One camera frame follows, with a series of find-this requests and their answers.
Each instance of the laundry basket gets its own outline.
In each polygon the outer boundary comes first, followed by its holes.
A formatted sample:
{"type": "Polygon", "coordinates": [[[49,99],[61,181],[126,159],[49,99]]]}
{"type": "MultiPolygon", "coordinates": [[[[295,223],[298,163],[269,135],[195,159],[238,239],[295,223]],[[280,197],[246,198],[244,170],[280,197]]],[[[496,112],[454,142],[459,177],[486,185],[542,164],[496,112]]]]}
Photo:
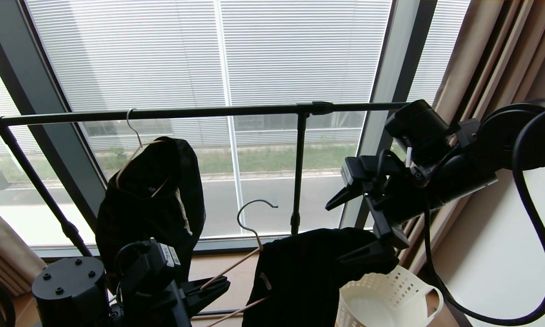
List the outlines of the laundry basket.
{"type": "Polygon", "coordinates": [[[388,275],[368,273],[340,290],[338,327],[425,327],[444,304],[438,288],[400,266],[388,275]],[[435,290],[439,305],[428,315],[426,295],[435,290]]]}

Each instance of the metal hook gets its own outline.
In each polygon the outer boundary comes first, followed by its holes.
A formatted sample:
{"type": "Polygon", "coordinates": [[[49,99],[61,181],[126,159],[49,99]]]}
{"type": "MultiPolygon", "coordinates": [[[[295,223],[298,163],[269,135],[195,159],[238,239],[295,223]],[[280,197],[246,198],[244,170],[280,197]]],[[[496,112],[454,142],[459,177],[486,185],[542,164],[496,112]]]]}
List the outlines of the metal hook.
{"type": "Polygon", "coordinates": [[[264,202],[264,203],[268,204],[272,208],[278,208],[278,205],[273,205],[272,203],[266,201],[265,199],[253,199],[252,201],[249,201],[245,205],[243,205],[239,209],[238,215],[236,215],[236,221],[238,222],[238,225],[240,227],[244,228],[245,230],[249,230],[250,232],[253,232],[256,235],[256,241],[258,242],[258,248],[260,250],[262,250],[262,242],[260,241],[260,236],[258,236],[258,233],[256,232],[256,230],[253,230],[252,228],[246,227],[245,225],[242,225],[242,223],[240,222],[240,214],[242,213],[244,208],[247,207],[247,205],[249,205],[250,203],[255,203],[255,202],[264,202]]]}
{"type": "Polygon", "coordinates": [[[127,111],[127,126],[129,126],[129,128],[133,130],[133,132],[135,132],[135,134],[137,135],[137,141],[139,141],[139,147],[142,148],[143,142],[141,142],[141,137],[139,136],[139,132],[137,132],[137,130],[134,129],[133,126],[131,126],[131,122],[129,122],[129,114],[131,114],[131,111],[133,110],[137,110],[137,108],[129,109],[129,111],[127,111]]]}

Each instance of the black metal rail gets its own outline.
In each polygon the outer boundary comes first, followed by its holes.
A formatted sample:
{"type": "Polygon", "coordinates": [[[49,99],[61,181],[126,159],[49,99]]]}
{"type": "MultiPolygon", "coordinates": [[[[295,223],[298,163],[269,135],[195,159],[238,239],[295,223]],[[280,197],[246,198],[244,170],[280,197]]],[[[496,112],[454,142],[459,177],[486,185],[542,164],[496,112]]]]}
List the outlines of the black metal rail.
{"type": "MultiPolygon", "coordinates": [[[[248,114],[297,114],[297,153],[295,165],[295,202],[293,215],[291,217],[291,233],[299,232],[300,224],[300,194],[301,179],[303,170],[305,129],[307,128],[307,117],[310,114],[329,114],[331,112],[344,111],[374,111],[374,110],[397,110],[405,106],[407,102],[393,103],[366,103],[366,104],[332,104],[330,102],[312,102],[297,105],[278,106],[242,106],[224,108],[193,108],[193,109],[154,109],[154,110],[133,110],[129,119],[161,119],[161,118],[192,118],[192,117],[216,117],[216,116],[242,116],[248,114]]],[[[9,126],[38,125],[38,124],[60,124],[74,122],[95,122],[102,120],[124,120],[127,118],[128,110],[106,110],[96,112],[68,112],[64,114],[28,114],[22,116],[0,117],[0,136],[4,143],[10,148],[14,157],[20,163],[23,171],[28,175],[32,184],[52,210],[56,219],[60,222],[64,234],[70,239],[82,255],[92,256],[85,242],[77,232],[76,227],[66,219],[64,213],[58,207],[52,195],[44,186],[44,183],[34,170],[9,126]]]]}

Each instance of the curtain fold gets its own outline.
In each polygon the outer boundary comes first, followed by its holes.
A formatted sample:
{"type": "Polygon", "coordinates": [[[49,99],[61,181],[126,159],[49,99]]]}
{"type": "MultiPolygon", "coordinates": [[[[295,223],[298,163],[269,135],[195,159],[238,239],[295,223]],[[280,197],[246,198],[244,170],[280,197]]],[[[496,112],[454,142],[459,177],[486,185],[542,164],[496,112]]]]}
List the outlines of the curtain fold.
{"type": "MultiPolygon", "coordinates": [[[[433,108],[449,124],[482,120],[525,100],[544,58],[545,1],[472,1],[433,108]]],[[[434,215],[434,251],[469,198],[451,201],[434,215]]],[[[413,225],[407,234],[410,248],[399,257],[417,273],[425,262],[423,217],[413,225]]]]}
{"type": "Polygon", "coordinates": [[[25,294],[44,267],[44,261],[0,217],[0,283],[13,296],[25,294]]]}

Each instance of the wire hanger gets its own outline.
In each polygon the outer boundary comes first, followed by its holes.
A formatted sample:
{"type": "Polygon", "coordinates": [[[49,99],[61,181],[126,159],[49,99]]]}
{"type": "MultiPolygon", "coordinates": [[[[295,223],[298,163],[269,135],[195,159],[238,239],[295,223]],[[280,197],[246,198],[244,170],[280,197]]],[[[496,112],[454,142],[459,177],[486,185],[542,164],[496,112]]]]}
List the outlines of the wire hanger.
{"type": "MultiPolygon", "coordinates": [[[[129,121],[129,114],[131,114],[131,112],[133,110],[137,110],[136,108],[133,108],[133,109],[130,109],[129,111],[127,111],[127,126],[129,126],[129,128],[135,132],[135,135],[137,135],[137,141],[139,142],[139,147],[137,147],[137,149],[135,150],[135,152],[133,152],[133,154],[131,155],[131,157],[129,158],[129,160],[127,160],[127,162],[125,163],[125,165],[119,170],[119,172],[117,173],[117,178],[115,178],[115,183],[117,184],[117,188],[119,188],[119,178],[121,177],[121,175],[123,174],[123,172],[125,171],[125,168],[127,168],[127,166],[131,163],[131,161],[133,161],[133,159],[135,158],[135,156],[137,155],[137,153],[139,153],[139,151],[141,149],[143,149],[143,147],[145,147],[146,145],[150,145],[150,144],[155,144],[155,143],[161,143],[161,142],[165,142],[164,140],[160,139],[158,141],[151,141],[149,143],[143,143],[141,142],[141,136],[139,136],[139,132],[137,132],[137,130],[135,128],[133,128],[133,126],[131,126],[131,121],[129,121]]],[[[163,184],[161,186],[159,186],[155,192],[153,192],[153,194],[151,195],[151,197],[154,197],[160,190],[161,188],[167,184],[167,181],[169,180],[169,177],[165,179],[165,181],[163,182],[163,184]]]]}
{"type": "MultiPolygon", "coordinates": [[[[228,269],[224,270],[223,272],[221,272],[220,274],[218,274],[216,277],[210,279],[206,284],[202,285],[202,287],[200,287],[200,290],[206,288],[209,284],[211,284],[213,281],[215,281],[216,279],[222,277],[225,273],[227,273],[228,271],[230,271],[231,269],[233,269],[234,267],[236,267],[237,265],[241,264],[242,262],[244,262],[246,259],[250,258],[252,255],[256,254],[256,253],[259,253],[261,252],[262,250],[264,250],[264,247],[262,246],[262,241],[260,240],[260,236],[258,236],[258,233],[256,232],[256,230],[253,230],[252,228],[249,228],[249,227],[246,227],[245,225],[242,225],[242,223],[240,222],[240,214],[242,213],[242,211],[244,210],[244,208],[249,205],[250,203],[255,203],[255,202],[264,202],[266,204],[268,204],[270,207],[272,208],[278,208],[278,205],[273,205],[272,203],[266,201],[265,199],[254,199],[250,202],[247,202],[245,205],[243,205],[239,211],[238,211],[238,214],[236,215],[236,221],[238,222],[238,225],[242,228],[244,228],[245,230],[249,230],[250,232],[253,232],[254,235],[256,236],[256,241],[258,242],[258,247],[256,248],[256,250],[250,252],[249,254],[247,254],[244,258],[240,259],[237,263],[234,263],[231,267],[229,267],[228,269]]],[[[229,315],[225,315],[224,317],[218,319],[218,321],[214,321],[214,323],[206,326],[206,327],[212,327],[213,325],[216,325],[228,318],[231,318],[231,317],[234,317],[235,315],[241,313],[241,312],[244,312],[245,310],[253,307],[253,306],[256,306],[256,304],[259,304],[260,302],[264,302],[264,300],[266,300],[267,298],[270,298],[270,296],[266,296],[264,298],[261,298],[260,300],[256,300],[255,302],[252,302],[250,303],[249,305],[245,306],[244,308],[241,308],[241,309],[238,309],[236,311],[234,311],[233,313],[229,314],[229,315]]]]}

